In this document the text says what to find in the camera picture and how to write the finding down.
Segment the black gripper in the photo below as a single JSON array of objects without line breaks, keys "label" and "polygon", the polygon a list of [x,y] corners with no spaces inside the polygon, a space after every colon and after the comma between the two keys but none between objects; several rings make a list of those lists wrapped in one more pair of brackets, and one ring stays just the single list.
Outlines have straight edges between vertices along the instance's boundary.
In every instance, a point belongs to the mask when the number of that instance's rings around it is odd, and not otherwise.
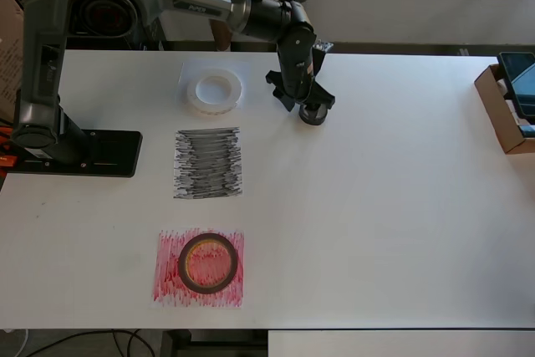
[{"label": "black gripper", "polygon": [[312,115],[326,115],[329,107],[335,103],[335,97],[315,81],[306,70],[298,74],[282,74],[269,71],[266,75],[268,84],[274,86],[273,96],[284,108],[291,112],[296,104],[310,105]]}]

